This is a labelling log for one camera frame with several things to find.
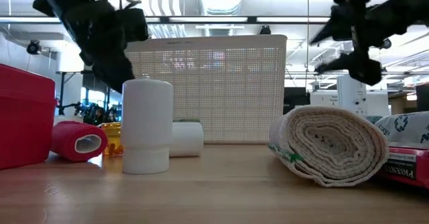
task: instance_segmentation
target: pink box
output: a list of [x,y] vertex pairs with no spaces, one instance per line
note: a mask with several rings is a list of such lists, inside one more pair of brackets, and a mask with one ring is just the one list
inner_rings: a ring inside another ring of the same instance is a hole
[[429,151],[389,148],[389,160],[378,175],[429,189]]

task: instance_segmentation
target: perforated white board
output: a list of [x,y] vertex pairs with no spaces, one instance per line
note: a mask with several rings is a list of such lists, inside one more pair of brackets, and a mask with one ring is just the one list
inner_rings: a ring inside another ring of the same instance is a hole
[[174,118],[199,119],[204,142],[268,142],[283,111],[285,36],[156,39],[125,51],[136,78],[174,87]]

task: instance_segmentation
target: rolled towel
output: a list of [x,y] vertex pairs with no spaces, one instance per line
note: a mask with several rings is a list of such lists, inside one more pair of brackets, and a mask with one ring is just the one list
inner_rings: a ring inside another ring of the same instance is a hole
[[369,121],[336,107],[298,107],[269,130],[269,148],[295,174],[321,186],[354,186],[387,161],[385,136]]

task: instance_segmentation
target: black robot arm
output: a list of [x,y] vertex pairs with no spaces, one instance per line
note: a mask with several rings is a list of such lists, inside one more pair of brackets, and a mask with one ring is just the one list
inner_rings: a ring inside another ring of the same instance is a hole
[[334,0],[328,23],[310,42],[316,44],[328,37],[336,41],[352,40],[354,51],[328,64],[317,66],[322,74],[332,70],[348,70],[352,78],[375,85],[381,81],[381,64],[369,58],[374,46],[385,48],[388,37],[404,34],[418,21],[428,25],[429,0],[388,0],[366,7],[370,0]]
[[35,0],[33,8],[61,20],[83,62],[112,89],[121,93],[122,84],[134,78],[124,49],[128,42],[148,39],[143,10],[115,10],[107,0]]

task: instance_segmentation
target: person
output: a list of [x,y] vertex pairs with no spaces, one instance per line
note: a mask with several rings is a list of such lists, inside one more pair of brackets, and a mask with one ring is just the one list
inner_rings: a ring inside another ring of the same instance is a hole
[[109,110],[109,116],[106,118],[105,123],[114,123],[116,121],[116,109],[112,108]]
[[105,116],[105,110],[102,107],[97,108],[97,113],[94,119],[94,125],[98,126],[103,123],[103,119]]

